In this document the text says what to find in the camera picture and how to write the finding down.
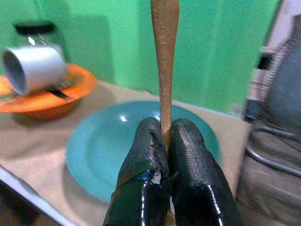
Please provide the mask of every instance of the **spoon handle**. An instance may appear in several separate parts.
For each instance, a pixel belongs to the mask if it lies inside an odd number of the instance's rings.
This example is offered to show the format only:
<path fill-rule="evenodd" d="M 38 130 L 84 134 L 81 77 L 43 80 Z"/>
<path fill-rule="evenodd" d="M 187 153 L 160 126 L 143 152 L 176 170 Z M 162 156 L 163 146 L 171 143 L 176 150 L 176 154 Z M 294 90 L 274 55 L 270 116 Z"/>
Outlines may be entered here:
<path fill-rule="evenodd" d="M 179 1 L 151 0 L 151 17 L 158 63 L 161 127 L 166 153 L 168 154 L 172 121 L 174 47 L 179 22 Z"/>

